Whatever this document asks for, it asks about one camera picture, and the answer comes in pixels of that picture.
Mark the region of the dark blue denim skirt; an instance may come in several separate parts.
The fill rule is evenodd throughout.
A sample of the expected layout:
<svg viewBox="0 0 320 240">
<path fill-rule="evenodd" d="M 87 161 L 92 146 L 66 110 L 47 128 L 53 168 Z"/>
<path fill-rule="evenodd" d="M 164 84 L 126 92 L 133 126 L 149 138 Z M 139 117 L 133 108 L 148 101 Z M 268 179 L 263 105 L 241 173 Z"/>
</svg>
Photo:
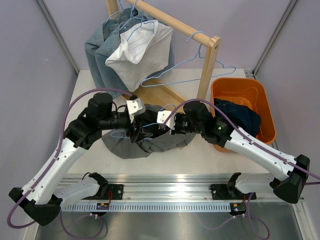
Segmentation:
<svg viewBox="0 0 320 240">
<path fill-rule="evenodd" d="M 260 131 L 261 117 L 245 105 L 214 98 L 214 105 L 225 113 L 235 125 L 256 137 Z"/>
</svg>

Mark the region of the grey pleated skirt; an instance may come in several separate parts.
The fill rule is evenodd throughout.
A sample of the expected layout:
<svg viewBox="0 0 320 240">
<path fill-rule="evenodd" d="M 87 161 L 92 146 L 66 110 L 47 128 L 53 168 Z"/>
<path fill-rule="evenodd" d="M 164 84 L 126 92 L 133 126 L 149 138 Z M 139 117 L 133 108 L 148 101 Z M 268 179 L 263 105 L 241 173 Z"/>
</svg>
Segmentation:
<svg viewBox="0 0 320 240">
<path fill-rule="evenodd" d="M 145 105 L 147 114 L 146 124 L 156 123 L 158 113 L 155 110 L 160 109 L 159 105 Z M 121 159 L 147 158 L 152 153 L 162 153 L 176 148 L 184 148 L 192 142 L 196 136 L 194 133 L 171 135 L 168 131 L 161 131 L 158 125 L 152 125 L 145 128 L 153 132 L 151 138 L 145 138 L 136 143 L 132 143 L 129 138 L 111 137 L 108 132 L 102 136 L 102 141 L 107 149 Z"/>
</svg>

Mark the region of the white shirt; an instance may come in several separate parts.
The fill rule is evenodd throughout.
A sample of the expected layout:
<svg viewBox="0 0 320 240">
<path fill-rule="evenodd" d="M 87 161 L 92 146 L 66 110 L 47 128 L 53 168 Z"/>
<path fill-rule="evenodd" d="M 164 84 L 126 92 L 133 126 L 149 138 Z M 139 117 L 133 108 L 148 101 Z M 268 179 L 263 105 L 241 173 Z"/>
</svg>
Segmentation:
<svg viewBox="0 0 320 240">
<path fill-rule="evenodd" d="M 152 20 L 139 28 L 129 41 L 125 39 L 127 32 L 121 33 L 120 44 L 105 60 L 105 65 L 133 92 L 152 74 L 175 65 L 171 46 L 173 32 L 172 27 Z"/>
</svg>

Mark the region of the light blue denim garment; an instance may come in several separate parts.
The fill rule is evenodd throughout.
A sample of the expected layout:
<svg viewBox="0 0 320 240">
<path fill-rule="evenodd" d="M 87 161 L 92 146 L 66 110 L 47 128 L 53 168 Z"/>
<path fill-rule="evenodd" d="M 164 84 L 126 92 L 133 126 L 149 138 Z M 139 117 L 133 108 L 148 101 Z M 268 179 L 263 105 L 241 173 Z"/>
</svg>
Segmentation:
<svg viewBox="0 0 320 240">
<path fill-rule="evenodd" d="M 84 44 L 97 88 L 118 98 L 134 92 L 142 81 L 158 77 L 175 65 L 171 40 L 174 29 L 140 10 L 124 9 L 106 20 Z"/>
</svg>

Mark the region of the wooden clothes rack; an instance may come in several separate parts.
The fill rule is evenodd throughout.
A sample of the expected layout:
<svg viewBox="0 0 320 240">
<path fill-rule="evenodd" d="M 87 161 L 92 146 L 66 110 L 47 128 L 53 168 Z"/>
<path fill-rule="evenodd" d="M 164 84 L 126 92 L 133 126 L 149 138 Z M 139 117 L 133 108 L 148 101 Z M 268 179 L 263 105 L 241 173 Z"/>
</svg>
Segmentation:
<svg viewBox="0 0 320 240">
<path fill-rule="evenodd" d="M 212 74 L 215 63 L 217 62 L 221 38 L 218 36 L 210 38 L 205 33 L 196 31 L 194 28 L 142 0 L 129 0 L 128 3 L 130 3 L 132 7 L 155 17 L 174 30 L 184 34 L 189 40 L 193 39 L 201 46 L 206 47 L 201 77 L 199 79 L 174 80 L 174 77 L 185 77 L 187 74 L 194 74 L 195 71 L 187 69 L 186 72 L 183 72 L 182 69 L 170 69 L 159 77 L 147 79 L 146 82 L 142 83 L 133 93 L 139 95 L 144 101 L 150 101 L 153 104 L 168 104 L 170 100 L 174 100 L 175 103 L 181 103 L 183 97 L 180 93 L 182 93 L 182 91 L 172 86 L 187 83 L 192 83 L 192 85 L 195 86 L 194 82 L 199 81 L 197 97 L 206 99 L 211 79 L 214 77 Z"/>
</svg>

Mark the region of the aluminium rail base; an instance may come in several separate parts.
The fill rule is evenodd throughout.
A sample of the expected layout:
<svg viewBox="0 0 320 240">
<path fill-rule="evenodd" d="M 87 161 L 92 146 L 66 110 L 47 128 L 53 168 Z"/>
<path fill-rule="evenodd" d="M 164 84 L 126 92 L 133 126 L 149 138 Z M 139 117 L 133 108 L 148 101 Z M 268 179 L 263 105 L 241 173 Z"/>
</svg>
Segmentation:
<svg viewBox="0 0 320 240">
<path fill-rule="evenodd" d="M 248 200 L 213 200 L 211 184 L 226 184 L 225 175 L 129 175 L 102 174 L 110 184 L 122 185 L 122 199 L 84 198 L 64 206 L 61 212 L 90 212 L 102 215 L 112 212 L 234 212 L 245 209 L 247 201 L 278 201 L 272 191 L 251 192 Z M 62 178 L 56 190 L 83 180 L 78 174 Z"/>
</svg>

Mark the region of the orange plastic basket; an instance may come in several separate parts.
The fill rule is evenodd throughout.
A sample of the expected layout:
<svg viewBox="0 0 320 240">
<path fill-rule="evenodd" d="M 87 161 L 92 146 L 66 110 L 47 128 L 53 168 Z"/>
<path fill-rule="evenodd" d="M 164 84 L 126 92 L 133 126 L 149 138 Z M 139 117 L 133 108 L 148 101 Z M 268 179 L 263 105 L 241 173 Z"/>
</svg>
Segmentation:
<svg viewBox="0 0 320 240">
<path fill-rule="evenodd" d="M 275 141 L 277 131 L 263 84 L 251 78 L 220 77 L 211 84 L 210 93 L 212 102 L 217 98 L 256 112 L 261 117 L 256 138 L 267 145 Z"/>
</svg>

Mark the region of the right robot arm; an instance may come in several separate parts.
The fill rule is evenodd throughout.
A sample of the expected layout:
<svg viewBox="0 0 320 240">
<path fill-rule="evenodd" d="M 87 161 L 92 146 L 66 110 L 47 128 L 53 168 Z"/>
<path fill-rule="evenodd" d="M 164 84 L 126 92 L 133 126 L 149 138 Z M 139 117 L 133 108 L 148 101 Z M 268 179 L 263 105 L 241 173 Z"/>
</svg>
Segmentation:
<svg viewBox="0 0 320 240">
<path fill-rule="evenodd" d="M 208 143 L 241 154 L 268 171 L 268 175 L 233 174 L 226 189 L 230 197 L 272 191 L 281 200 L 296 204 L 310 176 L 310 159 L 277 151 L 235 125 L 225 113 L 213 116 L 206 103 L 197 98 L 188 100 L 181 104 L 183 113 L 172 111 L 162 124 L 173 134 L 199 134 Z"/>
</svg>

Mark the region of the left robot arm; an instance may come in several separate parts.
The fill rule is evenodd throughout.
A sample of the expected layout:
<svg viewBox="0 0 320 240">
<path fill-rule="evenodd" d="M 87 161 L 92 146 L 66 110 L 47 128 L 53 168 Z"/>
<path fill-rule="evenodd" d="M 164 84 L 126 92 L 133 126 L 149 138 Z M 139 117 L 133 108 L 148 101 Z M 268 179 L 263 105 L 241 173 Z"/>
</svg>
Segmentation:
<svg viewBox="0 0 320 240">
<path fill-rule="evenodd" d="M 21 207 L 35 223 L 46 226 L 65 206 L 85 198 L 100 200 L 110 196 L 108 180 L 96 172 L 66 188 L 56 188 L 104 130 L 127 129 L 136 116 L 146 111 L 143 101 L 135 95 L 127 100 L 126 111 L 113 111 L 112 107 L 113 97 L 106 92 L 96 93 L 88 101 L 79 116 L 62 129 L 57 149 L 40 171 L 22 188 L 14 187 L 9 192 L 15 209 Z"/>
</svg>

